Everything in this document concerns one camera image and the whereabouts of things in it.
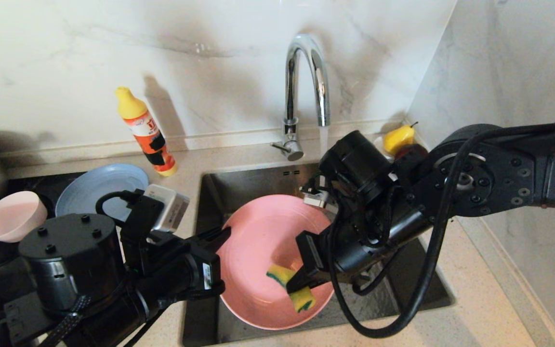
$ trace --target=pink plate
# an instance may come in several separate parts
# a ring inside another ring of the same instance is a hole
[[[267,330],[296,327],[318,314],[333,295],[330,283],[313,288],[316,305],[297,313],[286,290],[266,272],[271,264],[299,270],[295,237],[304,230],[318,234],[329,224],[322,211],[290,195],[264,196],[238,209],[225,223],[231,236],[218,251],[226,285],[222,300],[229,310]]]

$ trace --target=stainless steel sink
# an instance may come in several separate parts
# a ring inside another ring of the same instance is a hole
[[[301,196],[299,187],[316,171],[317,164],[302,164],[203,175],[196,233],[221,226],[238,208],[260,196]],[[398,314],[399,308],[407,303],[414,288],[423,257],[425,251],[420,242],[410,242],[399,259],[396,259],[387,278],[370,295],[361,297],[354,294],[349,286],[342,286],[353,314],[359,320]],[[372,275],[377,274],[381,265],[376,267],[370,271]],[[435,274],[425,296],[423,309],[449,306],[451,303],[453,296]],[[183,331],[183,345],[186,347],[215,345],[348,323],[335,296],[315,318],[299,327],[281,331],[257,329],[244,323],[219,298],[189,301],[186,305]]]

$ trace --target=sink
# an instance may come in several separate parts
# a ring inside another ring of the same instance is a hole
[[[300,164],[203,175],[196,233],[222,226],[238,208],[260,196],[287,194],[302,197],[299,187],[317,172],[317,168],[317,164]],[[425,250],[418,240],[407,244],[387,277],[368,296],[358,296],[352,292],[350,286],[342,285],[353,314],[361,321],[399,314],[400,308],[406,305],[414,289],[424,257]],[[378,264],[370,273],[375,276],[381,268]],[[438,275],[434,274],[422,309],[449,306],[453,301],[449,290]],[[280,331],[258,329],[244,323],[227,309],[220,298],[188,301],[185,306],[183,345],[216,345],[341,324],[348,324],[348,321],[344,318],[335,295],[313,319],[299,327]]]

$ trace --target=faucet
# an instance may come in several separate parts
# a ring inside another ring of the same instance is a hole
[[[297,73],[299,52],[308,61],[314,83],[316,96],[318,126],[330,125],[331,113],[329,108],[329,83],[327,69],[322,61],[321,51],[316,42],[307,34],[299,34],[293,38],[286,55],[286,116],[284,117],[284,142],[271,143],[272,147],[280,149],[290,161],[301,159],[304,150],[297,139]]]

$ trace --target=orange bottle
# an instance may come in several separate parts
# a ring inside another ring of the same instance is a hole
[[[136,99],[126,87],[117,88],[115,95],[119,99],[117,108],[119,115],[134,134],[136,142],[141,145],[143,153],[154,169],[162,176],[170,176],[177,172],[174,156],[168,152],[166,140],[164,140],[156,121],[151,117],[147,105]]]

